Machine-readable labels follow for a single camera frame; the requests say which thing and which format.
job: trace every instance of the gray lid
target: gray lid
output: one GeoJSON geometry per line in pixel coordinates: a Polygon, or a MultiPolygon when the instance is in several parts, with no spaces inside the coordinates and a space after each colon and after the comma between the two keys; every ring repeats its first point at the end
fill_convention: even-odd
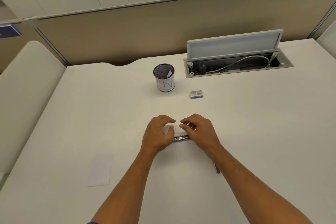
{"type": "Polygon", "coordinates": [[[188,61],[273,52],[277,49],[283,29],[239,35],[219,36],[187,42],[188,61]]]}

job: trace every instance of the pen holder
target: pen holder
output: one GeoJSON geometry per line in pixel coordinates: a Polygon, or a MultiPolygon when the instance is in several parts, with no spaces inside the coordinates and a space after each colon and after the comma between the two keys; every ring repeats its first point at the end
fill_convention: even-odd
{"type": "Polygon", "coordinates": [[[153,74],[160,91],[168,92],[174,89],[174,72],[174,67],[169,64],[160,64],[154,68],[153,74]]]}

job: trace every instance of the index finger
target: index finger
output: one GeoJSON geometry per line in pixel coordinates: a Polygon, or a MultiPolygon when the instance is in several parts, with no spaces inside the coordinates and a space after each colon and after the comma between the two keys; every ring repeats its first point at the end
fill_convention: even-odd
{"type": "Polygon", "coordinates": [[[195,124],[196,126],[198,126],[200,124],[200,115],[198,114],[193,114],[187,118],[184,118],[183,120],[181,120],[181,123],[185,123],[188,124],[189,122],[195,124]]]}
{"type": "Polygon", "coordinates": [[[176,120],[174,120],[173,118],[171,118],[167,115],[159,115],[158,116],[158,122],[162,127],[164,127],[164,125],[166,125],[169,122],[174,123],[175,121],[176,120]]]}

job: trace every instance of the blue number sign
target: blue number sign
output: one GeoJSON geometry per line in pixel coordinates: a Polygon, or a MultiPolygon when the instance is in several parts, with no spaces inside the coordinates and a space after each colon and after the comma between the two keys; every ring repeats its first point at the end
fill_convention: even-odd
{"type": "Polygon", "coordinates": [[[11,24],[0,25],[0,38],[20,36],[21,33],[11,24]]]}

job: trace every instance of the eraser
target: eraser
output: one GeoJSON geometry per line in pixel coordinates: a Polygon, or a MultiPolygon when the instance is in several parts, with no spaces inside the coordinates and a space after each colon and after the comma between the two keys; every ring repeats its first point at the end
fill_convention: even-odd
{"type": "Polygon", "coordinates": [[[190,91],[189,96],[191,99],[193,98],[203,98],[203,94],[201,90],[197,90],[197,91],[190,91]]]}

